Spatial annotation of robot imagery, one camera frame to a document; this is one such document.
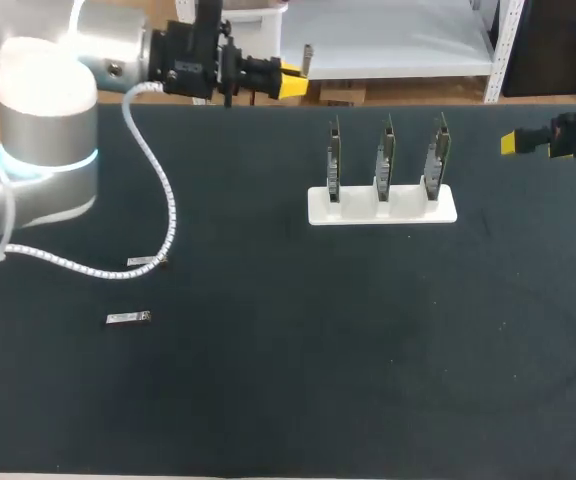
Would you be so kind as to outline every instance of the small metal part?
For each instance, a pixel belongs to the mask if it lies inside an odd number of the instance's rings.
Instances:
[[[341,187],[341,134],[339,131],[339,117],[337,117],[334,124],[330,124],[327,181],[330,201],[332,203],[339,203],[339,190]]]
[[[129,258],[127,265],[129,267],[138,267],[141,265],[147,265],[148,263],[152,262],[155,257],[134,257]],[[166,265],[168,263],[168,257],[164,257],[164,259],[160,262],[160,265]]]
[[[111,63],[108,65],[108,75],[113,78],[121,77],[124,74],[123,68],[116,63]]]
[[[307,77],[310,73],[310,64],[312,63],[312,57],[315,55],[315,49],[310,44],[304,46],[304,58],[301,62],[301,74]]]
[[[390,197],[390,182],[394,164],[395,130],[392,127],[392,118],[388,116],[381,143],[377,149],[377,166],[375,167],[375,184],[380,202],[387,202]]]
[[[424,168],[424,182],[428,200],[435,201],[439,198],[439,189],[446,171],[446,164],[450,155],[450,131],[444,114],[438,120],[439,129],[435,134],[426,157],[426,166]]]
[[[152,321],[152,315],[150,311],[117,313],[113,315],[108,315],[106,317],[106,325],[118,325],[124,323],[130,323],[134,325],[138,323],[150,323],[151,321]]]

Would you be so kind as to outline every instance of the silver robot arm segment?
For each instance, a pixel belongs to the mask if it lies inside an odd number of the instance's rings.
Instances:
[[[0,52],[0,234],[81,215],[97,193],[97,86],[57,45],[7,40]]]
[[[127,92],[148,77],[153,30],[135,8],[84,0],[0,0],[0,51],[30,37],[68,48],[100,90]]]

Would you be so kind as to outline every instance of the white spiral cable wrap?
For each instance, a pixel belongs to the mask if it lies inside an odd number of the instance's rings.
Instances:
[[[25,245],[16,245],[16,244],[9,244],[5,246],[4,251],[6,253],[19,253],[21,255],[28,255],[30,257],[38,258],[39,260],[44,260],[46,262],[53,263],[57,266],[66,268],[68,270],[72,270],[77,273],[81,273],[83,275],[88,275],[90,277],[102,278],[107,280],[130,280],[132,278],[137,278],[146,273],[153,270],[157,265],[159,265],[168,254],[172,242],[175,238],[175,232],[177,228],[177,208],[175,206],[175,197],[172,191],[172,187],[170,186],[170,182],[168,182],[168,177],[157,161],[157,158],[150,150],[150,147],[144,140],[143,136],[139,132],[137,125],[135,125],[135,121],[132,118],[132,114],[130,112],[130,104],[132,100],[139,95],[140,93],[144,92],[163,92],[163,88],[158,83],[141,83],[139,85],[134,86],[133,88],[126,93],[124,96],[121,110],[124,116],[124,120],[126,121],[126,125],[128,129],[132,133],[133,137],[139,144],[139,147],[148,158],[148,161],[151,163],[152,167],[155,169],[155,173],[159,177],[161,181],[161,185],[163,186],[164,193],[166,195],[166,202],[168,203],[168,231],[166,232],[166,237],[164,239],[163,245],[159,249],[157,255],[153,258],[150,263],[143,265],[142,267],[136,268],[134,270],[128,270],[125,272],[108,272],[105,270],[98,270],[96,268],[90,268],[85,265],[81,265],[77,262],[73,262],[67,260],[65,258],[59,257],[52,253],[46,252],[44,250],[40,250],[38,248],[28,247]]]

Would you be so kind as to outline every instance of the white holder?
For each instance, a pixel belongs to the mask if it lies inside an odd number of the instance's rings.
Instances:
[[[340,187],[339,203],[331,203],[327,187],[308,190],[311,225],[397,225],[454,223],[457,209],[448,185],[437,201],[428,200],[424,177],[419,185],[391,185],[388,202],[380,202],[376,185]]]

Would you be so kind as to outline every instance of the white shelf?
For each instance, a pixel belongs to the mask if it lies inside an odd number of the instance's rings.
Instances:
[[[469,0],[295,0],[282,58],[312,80],[490,75],[492,54]]]

